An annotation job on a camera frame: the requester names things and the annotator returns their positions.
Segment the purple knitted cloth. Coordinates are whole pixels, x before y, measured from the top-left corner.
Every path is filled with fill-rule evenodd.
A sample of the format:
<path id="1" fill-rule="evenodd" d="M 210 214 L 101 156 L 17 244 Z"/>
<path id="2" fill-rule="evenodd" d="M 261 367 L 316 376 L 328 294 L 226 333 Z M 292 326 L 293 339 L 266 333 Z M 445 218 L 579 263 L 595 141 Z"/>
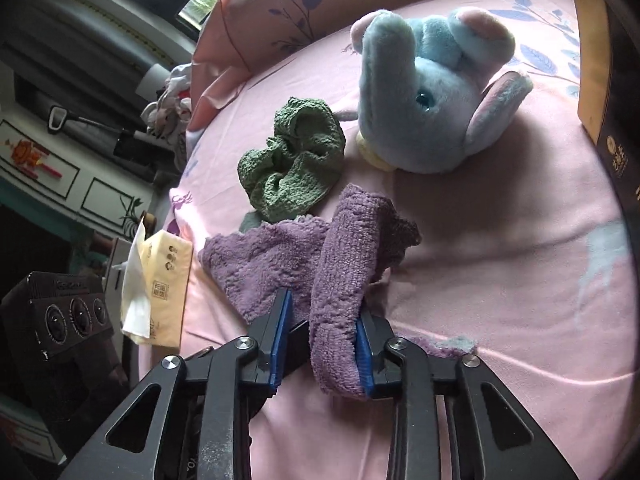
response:
<path id="1" fill-rule="evenodd" d="M 247 323 L 271 309 L 278 289 L 289 289 L 294 322 L 309 324 L 320 388 L 361 399 L 355 339 L 362 300 L 420 241 L 416 222 L 402 218 L 389 198 L 350 184 L 331 220 L 305 216 L 217 234 L 198 262 Z"/>

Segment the pile of clothes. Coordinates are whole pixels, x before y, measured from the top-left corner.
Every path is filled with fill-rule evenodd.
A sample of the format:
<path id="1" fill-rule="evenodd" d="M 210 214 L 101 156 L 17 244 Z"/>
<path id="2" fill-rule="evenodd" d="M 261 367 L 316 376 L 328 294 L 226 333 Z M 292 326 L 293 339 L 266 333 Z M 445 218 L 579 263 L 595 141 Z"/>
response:
<path id="1" fill-rule="evenodd" d="M 174 163 L 179 171 L 186 168 L 188 160 L 186 127 L 192 116 L 191 80 L 191 63 L 175 66 L 157 99 L 149 102 L 141 113 L 146 134 L 174 153 Z"/>

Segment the black speaker box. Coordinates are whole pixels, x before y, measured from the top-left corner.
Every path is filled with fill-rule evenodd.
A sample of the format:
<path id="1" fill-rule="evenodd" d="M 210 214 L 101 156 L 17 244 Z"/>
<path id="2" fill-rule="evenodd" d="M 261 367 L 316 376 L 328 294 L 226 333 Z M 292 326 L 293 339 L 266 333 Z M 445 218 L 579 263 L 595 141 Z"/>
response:
<path id="1" fill-rule="evenodd" d="M 113 334 L 95 276 L 32 272 L 1 300 L 1 342 L 11 349 L 57 356 Z"/>

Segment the red wall ornament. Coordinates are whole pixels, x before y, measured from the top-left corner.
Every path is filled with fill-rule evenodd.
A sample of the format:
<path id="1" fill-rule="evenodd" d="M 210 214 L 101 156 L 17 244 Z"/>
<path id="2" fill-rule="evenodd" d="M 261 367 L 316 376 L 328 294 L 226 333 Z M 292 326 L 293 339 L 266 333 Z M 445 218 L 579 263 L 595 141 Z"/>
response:
<path id="1" fill-rule="evenodd" d="M 51 153 L 39 144 L 29 140 L 5 140 L 4 145 L 11 150 L 13 165 L 32 180 L 39 179 L 38 170 L 56 180 L 63 177 L 58 170 L 46 163 Z"/>

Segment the black gold tea box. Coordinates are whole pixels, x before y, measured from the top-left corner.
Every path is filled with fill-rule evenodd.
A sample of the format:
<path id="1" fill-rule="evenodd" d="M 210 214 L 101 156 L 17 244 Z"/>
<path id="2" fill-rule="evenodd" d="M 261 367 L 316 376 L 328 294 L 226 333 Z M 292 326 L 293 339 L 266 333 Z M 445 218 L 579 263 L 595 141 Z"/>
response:
<path id="1" fill-rule="evenodd" d="M 639 0 L 574 0 L 580 40 L 578 117 L 626 220 L 639 223 Z"/>

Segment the pink floral bed sheet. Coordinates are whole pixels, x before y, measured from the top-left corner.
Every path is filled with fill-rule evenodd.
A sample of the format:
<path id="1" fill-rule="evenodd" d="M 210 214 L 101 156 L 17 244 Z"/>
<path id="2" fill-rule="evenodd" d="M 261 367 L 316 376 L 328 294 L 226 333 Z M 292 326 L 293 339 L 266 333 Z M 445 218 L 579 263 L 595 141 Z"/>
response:
<path id="1" fill-rule="evenodd" d="M 372 292 L 397 333 L 467 336 L 581 479 L 600 479 L 639 419 L 638 297 L 620 206 L 577 116 L 573 0 L 431 0 L 498 11 L 535 88 L 492 148 L 440 177 L 369 166 L 344 125 L 342 180 L 314 212 L 331 219 L 349 182 L 387 195 L 422 243 Z M 236 165 L 272 133 L 290 96 L 355 108 L 360 56 L 348 24 L 250 80 L 208 126 L 171 200 L 168 230 L 193 240 L 238 229 L 252 208 Z M 393 403 L 323 393 L 309 366 L 250 424 L 253 479 L 385 479 Z"/>

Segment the yellow soft tissue pack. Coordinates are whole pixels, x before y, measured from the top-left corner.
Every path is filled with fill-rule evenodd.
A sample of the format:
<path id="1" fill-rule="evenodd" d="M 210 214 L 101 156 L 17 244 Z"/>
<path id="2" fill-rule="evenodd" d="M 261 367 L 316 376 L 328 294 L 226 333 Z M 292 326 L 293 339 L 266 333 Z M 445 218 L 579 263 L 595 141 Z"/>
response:
<path id="1" fill-rule="evenodd" d="M 124 267 L 120 324 L 135 344 L 178 348 L 193 245 L 165 230 L 138 225 Z"/>

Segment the blue pink plush elephant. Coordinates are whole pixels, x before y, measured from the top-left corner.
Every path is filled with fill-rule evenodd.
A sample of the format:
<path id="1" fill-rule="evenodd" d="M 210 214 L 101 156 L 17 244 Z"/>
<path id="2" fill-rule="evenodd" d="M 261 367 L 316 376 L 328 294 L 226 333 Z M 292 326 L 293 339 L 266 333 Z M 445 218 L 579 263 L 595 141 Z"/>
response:
<path id="1" fill-rule="evenodd" d="M 500 139 L 534 88 L 503 70 L 515 39 L 482 9 L 427 18 L 377 10 L 352 24 L 350 43 L 361 58 L 359 102 L 335 116 L 357 122 L 362 157 L 385 171 L 456 169 Z"/>

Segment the green knitted scrunchie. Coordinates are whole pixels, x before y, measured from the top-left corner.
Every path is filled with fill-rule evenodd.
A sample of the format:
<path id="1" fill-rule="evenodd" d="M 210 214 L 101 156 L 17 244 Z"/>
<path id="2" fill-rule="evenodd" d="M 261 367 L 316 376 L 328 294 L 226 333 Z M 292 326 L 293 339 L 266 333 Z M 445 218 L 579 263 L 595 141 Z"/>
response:
<path id="1" fill-rule="evenodd" d="M 340 180 L 346 139 L 326 102 L 289 98 L 276 111 L 273 135 L 238 162 L 238 177 L 262 219 L 276 223 L 306 214 Z"/>

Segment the pink floral pillow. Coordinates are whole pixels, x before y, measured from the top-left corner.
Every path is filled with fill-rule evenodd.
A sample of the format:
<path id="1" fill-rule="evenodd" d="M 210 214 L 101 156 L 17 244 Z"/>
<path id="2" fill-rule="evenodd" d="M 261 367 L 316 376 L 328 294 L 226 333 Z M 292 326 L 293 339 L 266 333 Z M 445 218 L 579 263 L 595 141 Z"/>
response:
<path id="1" fill-rule="evenodd" d="M 192 55 L 192 117 L 199 132 L 254 75 L 378 9 L 423 0 L 218 0 Z"/>

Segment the small potted plant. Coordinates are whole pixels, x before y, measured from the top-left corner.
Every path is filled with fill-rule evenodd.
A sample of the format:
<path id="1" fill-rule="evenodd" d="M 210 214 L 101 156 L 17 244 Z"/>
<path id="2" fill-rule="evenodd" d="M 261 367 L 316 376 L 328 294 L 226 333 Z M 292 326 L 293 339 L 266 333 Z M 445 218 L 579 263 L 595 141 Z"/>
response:
<path id="1" fill-rule="evenodd" d="M 157 218 L 149 211 L 142 210 L 142 199 L 134 197 L 128 204 L 119 197 L 120 204 L 124 210 L 124 214 L 120 217 L 122 220 L 122 234 L 126 240 L 133 240 L 138 226 L 143 224 L 146 235 L 151 235 L 157 225 Z"/>

